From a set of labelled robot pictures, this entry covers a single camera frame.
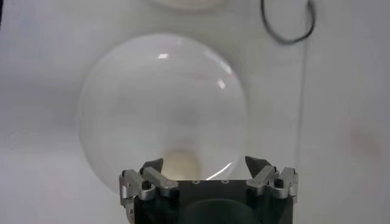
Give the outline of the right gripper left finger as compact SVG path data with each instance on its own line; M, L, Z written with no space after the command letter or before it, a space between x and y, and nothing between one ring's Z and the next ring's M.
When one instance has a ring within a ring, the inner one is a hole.
M179 189L179 182L165 177L161 172L163 158L146 161L140 170L123 170L119 175L120 204L127 215L134 215L134 201L150 201L156 198L157 192L163 197L171 198Z

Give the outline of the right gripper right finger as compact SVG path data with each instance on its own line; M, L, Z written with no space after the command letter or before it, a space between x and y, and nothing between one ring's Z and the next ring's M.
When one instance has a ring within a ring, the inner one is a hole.
M299 174L295 168L285 167L281 172L266 159L245 156L245 163L251 179L246 180L246 186L256 196L269 194L272 198L292 199L297 203Z

